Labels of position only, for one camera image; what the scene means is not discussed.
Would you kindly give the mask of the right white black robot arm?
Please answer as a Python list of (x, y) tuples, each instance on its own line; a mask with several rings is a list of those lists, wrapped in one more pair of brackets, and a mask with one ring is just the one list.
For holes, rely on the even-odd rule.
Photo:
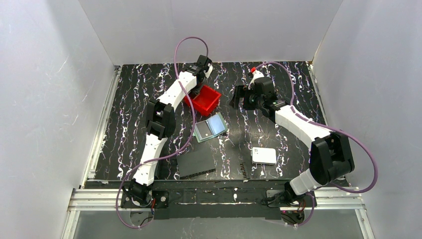
[(268, 77), (260, 77), (250, 85), (234, 87), (230, 106), (245, 110), (260, 110), (274, 124), (284, 127), (310, 150), (309, 168), (285, 183), (284, 192), (275, 201), (293, 202), (319, 187), (325, 186), (355, 169), (348, 137), (340, 132), (314, 125), (294, 106), (278, 98), (274, 84)]

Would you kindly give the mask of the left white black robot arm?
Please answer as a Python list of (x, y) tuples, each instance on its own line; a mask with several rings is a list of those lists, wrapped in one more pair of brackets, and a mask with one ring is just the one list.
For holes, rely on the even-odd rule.
[(212, 70), (212, 60), (204, 55), (197, 62), (186, 64), (178, 79), (167, 91), (156, 99), (151, 99), (146, 107), (146, 143), (141, 156), (140, 166), (131, 180), (127, 197), (140, 205), (147, 205), (148, 186), (154, 181), (154, 174), (162, 148), (176, 128), (175, 110), (192, 89), (199, 87)]

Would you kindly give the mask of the red plastic bin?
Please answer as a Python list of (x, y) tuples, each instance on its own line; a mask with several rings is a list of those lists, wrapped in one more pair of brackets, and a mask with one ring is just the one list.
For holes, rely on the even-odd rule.
[(189, 94), (194, 106), (194, 110), (200, 115), (208, 117), (219, 104), (221, 93), (204, 85), (198, 95)]

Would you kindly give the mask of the mint green card holder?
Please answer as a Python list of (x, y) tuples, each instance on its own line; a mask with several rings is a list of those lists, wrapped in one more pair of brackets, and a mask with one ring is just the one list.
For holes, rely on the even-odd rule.
[(217, 113), (206, 120), (197, 122), (194, 136), (198, 143), (215, 138), (228, 131), (228, 126), (221, 113)]

